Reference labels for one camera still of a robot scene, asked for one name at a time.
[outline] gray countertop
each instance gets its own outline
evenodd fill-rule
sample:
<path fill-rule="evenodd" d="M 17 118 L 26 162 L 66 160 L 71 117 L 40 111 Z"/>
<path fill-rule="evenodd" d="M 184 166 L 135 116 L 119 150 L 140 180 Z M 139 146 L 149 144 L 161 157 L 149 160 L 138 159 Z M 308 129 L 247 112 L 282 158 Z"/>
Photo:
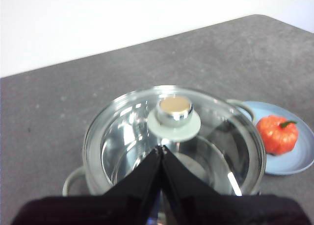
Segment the gray countertop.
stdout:
<path fill-rule="evenodd" d="M 272 103 L 314 129 L 314 35 L 253 15 L 1 79 L 1 224 L 26 201 L 61 194 L 106 103 L 161 84 Z M 313 178 L 314 167 L 265 175 L 261 189 L 297 200 L 314 222 Z M 73 194 L 87 194 L 83 179 Z"/>

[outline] white wall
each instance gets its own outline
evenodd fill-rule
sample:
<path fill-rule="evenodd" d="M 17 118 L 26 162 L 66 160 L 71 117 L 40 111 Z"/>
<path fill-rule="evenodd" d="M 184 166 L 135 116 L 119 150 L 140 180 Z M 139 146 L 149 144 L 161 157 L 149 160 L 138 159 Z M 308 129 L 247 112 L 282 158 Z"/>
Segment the white wall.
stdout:
<path fill-rule="evenodd" d="M 314 32 L 314 0 L 1 0 L 1 77 L 252 14 Z"/>

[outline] lid knob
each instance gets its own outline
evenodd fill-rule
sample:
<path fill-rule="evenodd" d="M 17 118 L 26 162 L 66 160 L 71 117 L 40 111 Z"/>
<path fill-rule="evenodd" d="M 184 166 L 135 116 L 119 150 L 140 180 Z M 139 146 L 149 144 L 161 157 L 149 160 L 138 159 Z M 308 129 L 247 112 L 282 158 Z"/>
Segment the lid knob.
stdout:
<path fill-rule="evenodd" d="M 189 122 L 193 105 L 185 97 L 172 96 L 157 104 L 157 118 L 161 124 L 169 127 L 181 127 Z"/>

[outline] light blue plate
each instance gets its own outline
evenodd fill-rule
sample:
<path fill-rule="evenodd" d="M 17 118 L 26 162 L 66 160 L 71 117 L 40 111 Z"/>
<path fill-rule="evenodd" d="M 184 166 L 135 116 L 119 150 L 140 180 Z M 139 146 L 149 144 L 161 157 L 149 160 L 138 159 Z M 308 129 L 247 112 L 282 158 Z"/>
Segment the light blue plate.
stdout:
<path fill-rule="evenodd" d="M 256 123 L 265 116 L 277 115 L 283 116 L 288 120 L 297 121 L 297 128 L 299 130 L 298 140 L 292 151 L 273 156 L 266 155 L 266 170 L 267 174 L 272 175 L 291 175 L 306 170 L 314 162 L 314 134 L 311 129 L 299 117 L 291 112 L 260 101 L 246 101 L 256 114 Z M 241 110 L 249 119 L 250 116 Z"/>

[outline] stainless steel pot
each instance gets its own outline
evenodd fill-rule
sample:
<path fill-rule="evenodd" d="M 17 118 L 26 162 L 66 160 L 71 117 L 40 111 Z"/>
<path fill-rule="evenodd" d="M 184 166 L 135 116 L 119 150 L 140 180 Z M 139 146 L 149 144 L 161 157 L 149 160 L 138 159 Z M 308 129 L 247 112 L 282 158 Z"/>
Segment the stainless steel pot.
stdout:
<path fill-rule="evenodd" d="M 156 145 L 166 145 L 219 193 L 256 193 L 266 166 L 265 150 L 256 128 L 237 106 L 254 120 L 254 113 L 239 101 L 179 86 L 157 86 L 115 99 L 90 125 L 83 166 L 67 178 L 63 195 L 80 175 L 85 175 L 91 194 L 105 193 Z"/>

